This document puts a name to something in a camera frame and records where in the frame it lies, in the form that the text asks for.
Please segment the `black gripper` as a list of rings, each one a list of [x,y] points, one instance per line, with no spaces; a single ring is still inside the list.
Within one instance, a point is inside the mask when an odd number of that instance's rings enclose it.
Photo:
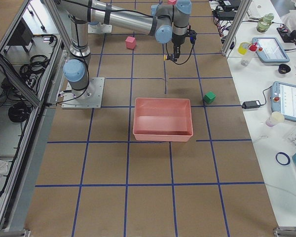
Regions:
[[[173,43],[173,54],[172,61],[177,61],[181,55],[181,45],[184,44],[186,38],[186,33],[183,35],[177,35],[172,33],[172,43]]]

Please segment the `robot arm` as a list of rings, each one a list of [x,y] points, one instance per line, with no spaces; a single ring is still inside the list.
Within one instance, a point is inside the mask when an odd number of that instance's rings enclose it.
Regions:
[[[72,29],[71,59],[64,65],[64,75],[74,91],[84,92],[89,87],[88,24],[102,23],[129,29],[155,37],[161,44],[173,43],[173,53],[168,60],[176,62],[181,45],[192,30],[189,25],[192,3],[179,0],[175,5],[156,4],[151,14],[120,8],[98,0],[62,0],[62,7],[69,13]]]

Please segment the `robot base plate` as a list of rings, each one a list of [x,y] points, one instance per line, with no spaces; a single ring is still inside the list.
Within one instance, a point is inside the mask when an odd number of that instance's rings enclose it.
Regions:
[[[64,95],[65,102],[62,103],[63,109],[100,109],[105,85],[105,78],[91,78],[87,91],[83,93],[72,90],[70,83],[67,83],[66,90],[71,92]]]

